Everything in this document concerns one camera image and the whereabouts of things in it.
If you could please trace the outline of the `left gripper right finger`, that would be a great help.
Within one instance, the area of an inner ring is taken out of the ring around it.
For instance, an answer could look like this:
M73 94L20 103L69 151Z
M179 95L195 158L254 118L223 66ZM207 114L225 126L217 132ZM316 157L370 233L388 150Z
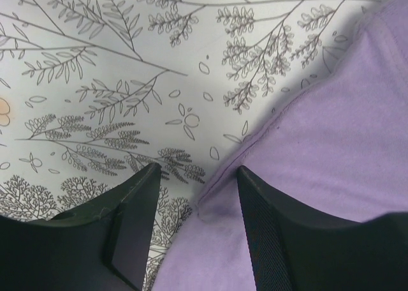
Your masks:
M318 211L247 167L238 194L257 290L406 290L407 214L358 223Z

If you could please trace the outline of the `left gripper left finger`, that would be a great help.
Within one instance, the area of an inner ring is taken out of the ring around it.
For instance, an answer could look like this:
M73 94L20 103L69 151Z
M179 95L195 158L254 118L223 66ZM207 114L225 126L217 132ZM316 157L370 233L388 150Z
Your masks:
M2 290L141 290L161 182L151 163L50 220L1 218Z

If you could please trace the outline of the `purple t shirt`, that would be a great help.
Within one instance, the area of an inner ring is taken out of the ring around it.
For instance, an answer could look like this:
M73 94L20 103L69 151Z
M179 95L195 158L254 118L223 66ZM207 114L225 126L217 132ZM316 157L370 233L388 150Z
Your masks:
M353 221L407 209L407 0L360 20L334 72L301 92L215 173L154 290L254 290L236 171Z

